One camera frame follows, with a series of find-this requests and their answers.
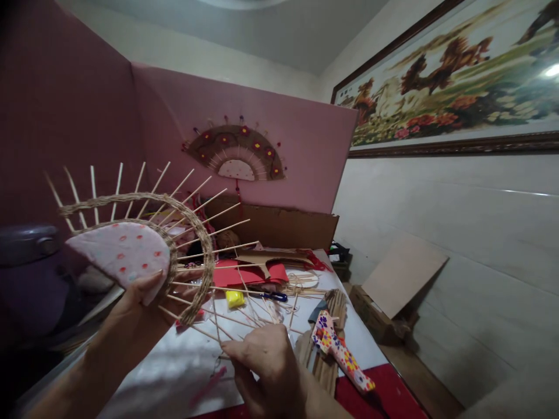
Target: framed painting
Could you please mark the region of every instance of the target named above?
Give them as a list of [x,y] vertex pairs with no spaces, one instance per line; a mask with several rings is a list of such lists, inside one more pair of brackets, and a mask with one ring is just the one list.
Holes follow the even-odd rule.
[[559,152],[559,0],[445,0],[331,103],[350,158]]

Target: table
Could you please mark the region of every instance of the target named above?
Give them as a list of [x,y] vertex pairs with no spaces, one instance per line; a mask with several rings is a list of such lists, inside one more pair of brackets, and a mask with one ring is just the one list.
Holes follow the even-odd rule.
[[[316,251],[316,255],[322,262],[331,266],[323,250]],[[317,272],[320,276],[319,288],[339,288],[346,293],[335,273]],[[290,297],[289,302],[293,304],[293,301],[294,297]],[[307,319],[319,301],[319,299],[298,298],[299,310],[297,316],[293,319],[292,326],[294,329],[300,331],[310,329]],[[236,310],[228,313],[225,298],[216,299],[215,304],[218,313],[227,313],[229,317],[246,321],[244,315]],[[255,306],[255,309],[257,312],[260,310],[262,312],[260,315],[264,317],[265,312],[262,309],[257,306]],[[218,321],[220,326],[238,339],[252,330],[227,319],[218,318]],[[284,323],[289,323],[287,315]],[[215,325],[210,321],[198,326],[208,333],[217,334]],[[349,299],[345,334],[346,344],[357,362],[363,370],[367,370],[371,374],[376,382],[385,410],[389,412],[393,409],[400,409],[402,406],[411,409],[409,406],[415,403],[413,397],[392,366],[388,364],[371,334],[355,313]],[[293,345],[297,337],[296,333],[290,333]],[[218,360],[220,354],[221,348],[216,341],[193,329],[177,335],[172,328],[157,343],[150,354],[128,374],[101,412],[100,417],[104,419],[147,419],[153,417],[186,419],[217,411],[220,415],[225,414],[225,412],[234,415],[235,409],[226,411],[223,411],[223,409],[239,406],[243,403],[243,400],[233,381],[233,368],[229,361]],[[211,374],[223,365],[227,366],[227,373],[224,378],[197,406],[193,409],[189,408],[190,399],[209,381]],[[342,405],[345,405],[345,397],[349,397],[346,408],[350,412],[351,409],[360,406],[360,402],[362,402],[362,398],[345,377],[339,379],[336,397]],[[413,417],[413,415],[409,414],[408,411],[405,417]]]

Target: hand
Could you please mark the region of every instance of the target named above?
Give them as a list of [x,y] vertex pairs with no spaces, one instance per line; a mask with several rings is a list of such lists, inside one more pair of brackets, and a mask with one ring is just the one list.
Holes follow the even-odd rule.
[[231,358],[235,384],[251,417],[304,417],[306,392],[285,326],[266,325],[243,342],[224,342],[221,347]]
[[[165,297],[155,299],[148,307],[141,303],[143,296],[157,285],[161,274],[160,271],[139,278],[126,290],[89,345],[85,355],[87,364],[106,368],[124,379],[169,331],[175,319],[157,306],[161,305],[179,315],[186,305]],[[177,274],[174,281],[184,282],[195,278],[195,272],[182,272]],[[176,296],[192,301],[197,291],[197,288],[183,286]]]

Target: red tablecloth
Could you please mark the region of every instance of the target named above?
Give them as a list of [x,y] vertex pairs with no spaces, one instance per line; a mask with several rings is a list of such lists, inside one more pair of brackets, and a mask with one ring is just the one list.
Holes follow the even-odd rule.
[[[406,418],[425,419],[429,417],[419,406],[402,378],[394,367],[384,364],[379,367],[365,370],[370,377],[376,390],[373,397],[363,398],[347,377],[338,378],[336,384],[336,400],[355,418]],[[197,419],[217,418],[248,418],[245,405],[230,407],[205,415],[197,416]]]

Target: white tablecloth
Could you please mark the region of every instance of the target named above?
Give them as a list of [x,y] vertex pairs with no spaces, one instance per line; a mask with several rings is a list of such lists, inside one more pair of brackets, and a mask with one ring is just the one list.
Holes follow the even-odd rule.
[[[329,266],[330,262],[323,250],[316,255]],[[320,272],[321,289],[339,288],[345,292],[342,283],[335,273]],[[294,297],[289,298],[293,304]],[[293,318],[292,327],[299,331],[310,329],[307,319],[319,299],[298,298],[299,310]],[[245,321],[244,315],[233,310],[228,313],[224,298],[216,299],[218,313]],[[261,316],[266,318],[264,311],[253,305]],[[241,324],[218,318],[220,325],[235,339],[244,337],[252,329]],[[284,319],[289,324],[289,316]],[[216,335],[215,325],[206,321],[198,325],[203,330]],[[293,333],[292,343],[298,337]],[[348,299],[348,318],[345,324],[345,341],[362,369],[386,364],[387,360],[374,342],[371,334],[360,320]],[[219,344],[195,330],[187,330],[177,335],[172,328],[150,354],[126,377],[112,399],[105,406],[100,417],[111,418],[169,418],[185,419],[224,409],[243,403],[233,381],[233,368],[229,361],[218,361],[221,354]],[[207,394],[193,409],[188,407],[190,399],[210,380],[214,371],[227,366],[227,373],[216,387]]]

